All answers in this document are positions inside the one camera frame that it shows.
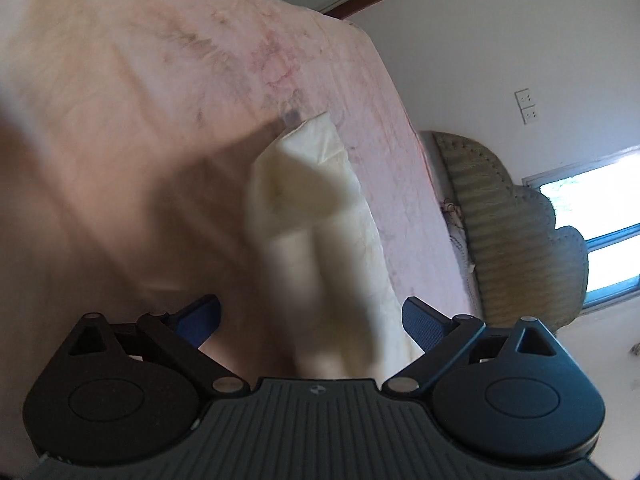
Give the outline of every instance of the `bed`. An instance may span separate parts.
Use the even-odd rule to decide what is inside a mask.
[[[417,137],[351,23],[277,0],[0,0],[0,23],[0,472],[33,466],[21,403],[85,312],[213,292],[210,349],[248,380],[287,374],[242,197],[267,145],[322,112],[399,301],[469,312]]]

